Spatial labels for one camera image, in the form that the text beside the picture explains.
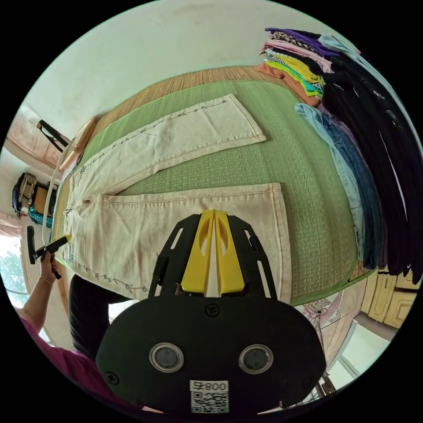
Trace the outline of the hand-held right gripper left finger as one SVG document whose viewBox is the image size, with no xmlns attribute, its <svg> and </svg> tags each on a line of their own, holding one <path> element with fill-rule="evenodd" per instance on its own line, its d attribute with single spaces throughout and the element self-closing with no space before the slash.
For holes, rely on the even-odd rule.
<svg viewBox="0 0 423 423">
<path fill-rule="evenodd" d="M 182 291 L 189 295 L 206 295 L 211 257 L 214 210 L 201 213 L 186 269 L 182 278 Z"/>
</svg>

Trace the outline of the person's left hand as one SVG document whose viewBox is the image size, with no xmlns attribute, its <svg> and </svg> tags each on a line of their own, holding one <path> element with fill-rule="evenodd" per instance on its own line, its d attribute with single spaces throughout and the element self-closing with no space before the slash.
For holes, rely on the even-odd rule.
<svg viewBox="0 0 423 423">
<path fill-rule="evenodd" d="M 55 255 L 51 254 L 49 251 L 46 251 L 41 257 L 41 275 L 40 278 L 47 282 L 49 285 L 53 285 L 56 280 L 59 278 L 57 261 Z"/>
</svg>

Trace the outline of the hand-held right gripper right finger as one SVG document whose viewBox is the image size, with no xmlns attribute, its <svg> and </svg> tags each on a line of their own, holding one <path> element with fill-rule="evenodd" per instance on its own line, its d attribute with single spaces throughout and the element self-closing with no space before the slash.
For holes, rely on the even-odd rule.
<svg viewBox="0 0 423 423">
<path fill-rule="evenodd" d="M 241 294 L 245 283 L 228 215 L 218 210 L 215 211 L 215 247 L 219 295 Z"/>
</svg>

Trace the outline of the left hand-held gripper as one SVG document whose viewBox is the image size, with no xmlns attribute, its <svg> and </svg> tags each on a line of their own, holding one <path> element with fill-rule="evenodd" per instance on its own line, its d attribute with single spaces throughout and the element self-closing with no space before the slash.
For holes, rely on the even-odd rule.
<svg viewBox="0 0 423 423">
<path fill-rule="evenodd" d="M 34 237 L 33 237 L 33 265 L 36 263 L 38 259 L 44 258 L 47 252 L 50 255 L 54 255 L 59 250 L 59 248 L 63 246 L 63 244 L 70 242 L 70 240 L 71 240 L 71 235 L 65 235 L 44 246 L 36 248 Z"/>
</svg>

